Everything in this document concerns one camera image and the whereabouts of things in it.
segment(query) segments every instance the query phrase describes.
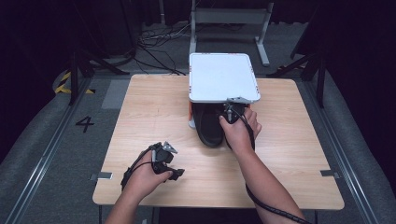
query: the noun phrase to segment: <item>person's left arm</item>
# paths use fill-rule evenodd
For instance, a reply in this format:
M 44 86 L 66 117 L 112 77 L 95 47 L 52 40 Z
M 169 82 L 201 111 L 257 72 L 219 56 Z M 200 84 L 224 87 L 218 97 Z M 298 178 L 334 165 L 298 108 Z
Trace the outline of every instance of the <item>person's left arm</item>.
M 171 171 L 156 175 L 150 162 L 151 150 L 136 164 L 135 167 L 142 165 L 132 173 L 108 215 L 106 224 L 134 223 L 136 209 L 140 202 L 172 175 Z

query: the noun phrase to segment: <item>person's right arm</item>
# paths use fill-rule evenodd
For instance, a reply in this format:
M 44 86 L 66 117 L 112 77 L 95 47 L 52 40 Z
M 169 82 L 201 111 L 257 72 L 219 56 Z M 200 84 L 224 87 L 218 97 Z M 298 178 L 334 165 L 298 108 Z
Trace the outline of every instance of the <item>person's right arm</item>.
M 257 122 L 256 112 L 247 108 L 245 110 L 245 117 L 247 119 L 247 123 L 254 132 L 254 137 L 256 138 L 262 129 L 260 123 Z M 269 206 L 283 210 L 297 217 L 304 218 L 300 208 L 291 198 L 288 191 L 264 165 L 253 150 L 245 123 L 239 119 L 236 123 L 229 124 L 224 117 L 220 117 L 219 122 L 225 132 L 227 141 L 233 150 L 233 154 L 238 160 L 247 186 L 253 195 Z M 258 214 L 264 223 L 295 223 L 288 218 L 271 213 L 257 204 L 255 205 Z

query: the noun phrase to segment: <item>wooden table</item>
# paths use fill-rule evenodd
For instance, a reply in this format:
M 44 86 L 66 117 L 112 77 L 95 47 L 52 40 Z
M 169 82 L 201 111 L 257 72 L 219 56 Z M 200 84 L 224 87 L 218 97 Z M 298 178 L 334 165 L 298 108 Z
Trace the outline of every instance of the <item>wooden table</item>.
M 296 84 L 288 79 L 257 79 L 262 98 L 251 106 L 262 132 L 256 152 L 302 209 L 344 207 L 323 149 Z M 188 124 L 189 77 L 134 75 L 120 111 L 93 200 L 114 204 L 123 173 L 139 153 L 168 141 L 178 150 L 170 166 L 185 169 L 177 181 L 166 181 L 141 205 L 183 207 L 254 207 L 237 161 L 222 144 L 206 147 Z

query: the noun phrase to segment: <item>person's left hand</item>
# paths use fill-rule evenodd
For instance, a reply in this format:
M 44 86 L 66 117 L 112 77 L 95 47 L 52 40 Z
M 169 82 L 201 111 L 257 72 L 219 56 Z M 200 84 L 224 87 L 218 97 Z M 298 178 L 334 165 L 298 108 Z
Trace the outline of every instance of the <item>person's left hand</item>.
M 150 150 L 136 164 L 135 167 L 138 167 L 140 164 L 142 165 L 134 170 L 123 190 L 125 191 L 123 193 L 133 194 L 139 202 L 172 175 L 172 171 L 166 171 L 162 174 L 156 175 L 151 166 L 151 154 L 152 151 Z

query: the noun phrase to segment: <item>white box lid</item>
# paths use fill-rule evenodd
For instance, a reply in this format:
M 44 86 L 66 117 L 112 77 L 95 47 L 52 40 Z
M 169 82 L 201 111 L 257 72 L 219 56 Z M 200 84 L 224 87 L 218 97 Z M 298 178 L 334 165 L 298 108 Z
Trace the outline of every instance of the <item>white box lid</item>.
M 192 53 L 189 97 L 193 103 L 224 103 L 234 97 L 259 101 L 260 91 L 248 55 Z

